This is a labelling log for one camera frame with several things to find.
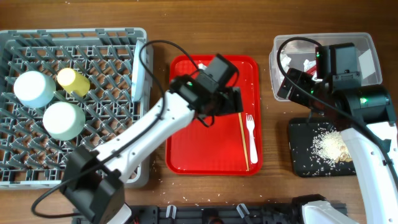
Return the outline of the light green food bowl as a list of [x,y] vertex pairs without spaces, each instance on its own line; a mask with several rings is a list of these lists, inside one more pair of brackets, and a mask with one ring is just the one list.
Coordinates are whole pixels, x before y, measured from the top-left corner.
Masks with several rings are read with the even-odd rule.
[[49,106],[43,116],[46,131],[54,139],[67,141],[77,137],[86,122],[83,110],[74,104],[57,102]]

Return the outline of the rice and nut scraps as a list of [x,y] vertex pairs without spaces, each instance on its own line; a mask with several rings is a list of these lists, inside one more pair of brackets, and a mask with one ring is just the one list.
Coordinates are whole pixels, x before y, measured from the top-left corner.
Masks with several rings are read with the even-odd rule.
[[338,131],[319,133],[312,140],[311,149],[314,155],[334,167],[339,162],[351,162],[353,159]]

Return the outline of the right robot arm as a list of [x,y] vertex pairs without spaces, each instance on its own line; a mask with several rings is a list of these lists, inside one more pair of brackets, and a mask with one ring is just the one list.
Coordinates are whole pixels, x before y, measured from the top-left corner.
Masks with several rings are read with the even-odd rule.
[[382,85],[363,86],[352,43],[322,45],[313,39],[317,79],[295,68],[285,70],[278,96],[326,116],[341,133],[353,159],[366,219],[397,223],[397,116],[391,95]]

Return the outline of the red snack wrapper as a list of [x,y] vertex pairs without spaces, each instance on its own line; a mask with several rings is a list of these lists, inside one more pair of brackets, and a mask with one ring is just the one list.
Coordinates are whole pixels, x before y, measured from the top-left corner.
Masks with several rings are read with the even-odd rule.
[[310,69],[306,71],[307,74],[310,74],[311,76],[316,76],[317,75],[317,70],[315,69]]

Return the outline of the white plastic fork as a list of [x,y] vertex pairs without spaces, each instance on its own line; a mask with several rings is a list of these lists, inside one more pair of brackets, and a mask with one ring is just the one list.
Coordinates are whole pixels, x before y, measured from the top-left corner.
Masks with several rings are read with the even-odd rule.
[[256,148],[255,139],[254,139],[255,122],[254,122],[254,118],[251,114],[246,115],[246,127],[247,127],[248,133],[249,133],[250,160],[251,160],[252,164],[257,164],[258,163],[258,155],[257,155],[257,148]]

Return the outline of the yellow plastic cup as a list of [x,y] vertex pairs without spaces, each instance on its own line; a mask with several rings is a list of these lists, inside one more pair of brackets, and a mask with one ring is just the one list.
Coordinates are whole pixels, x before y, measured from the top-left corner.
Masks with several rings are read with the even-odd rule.
[[90,81],[72,68],[63,68],[57,75],[59,85],[68,93],[85,96],[90,90]]

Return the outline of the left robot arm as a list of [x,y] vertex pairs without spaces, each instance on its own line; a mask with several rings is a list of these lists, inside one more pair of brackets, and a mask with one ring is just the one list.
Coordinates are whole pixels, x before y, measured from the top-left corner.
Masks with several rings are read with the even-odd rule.
[[60,192],[90,223],[126,223],[132,211],[124,184],[166,139],[194,119],[203,121],[243,110],[238,87],[228,86],[238,68],[216,55],[203,70],[175,77],[164,96],[114,139],[89,151],[80,146],[68,157]]

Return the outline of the wooden chopstick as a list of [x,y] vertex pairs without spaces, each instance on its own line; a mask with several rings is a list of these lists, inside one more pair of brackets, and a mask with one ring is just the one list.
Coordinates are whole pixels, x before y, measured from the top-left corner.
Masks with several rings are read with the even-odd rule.
[[245,158],[245,163],[246,163],[246,171],[249,171],[248,150],[246,147],[246,137],[245,137],[245,133],[244,133],[243,119],[242,119],[241,113],[238,113],[238,118],[239,118],[240,130],[241,130],[241,139],[242,139],[242,144],[243,144],[244,158]]

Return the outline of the white round plate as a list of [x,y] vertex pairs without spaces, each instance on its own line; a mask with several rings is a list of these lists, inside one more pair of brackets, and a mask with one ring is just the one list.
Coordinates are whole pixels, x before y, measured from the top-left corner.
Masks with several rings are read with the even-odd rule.
[[142,97],[146,70],[142,62],[146,61],[146,51],[142,49],[144,43],[138,40],[134,49],[131,77],[131,99],[139,101]]

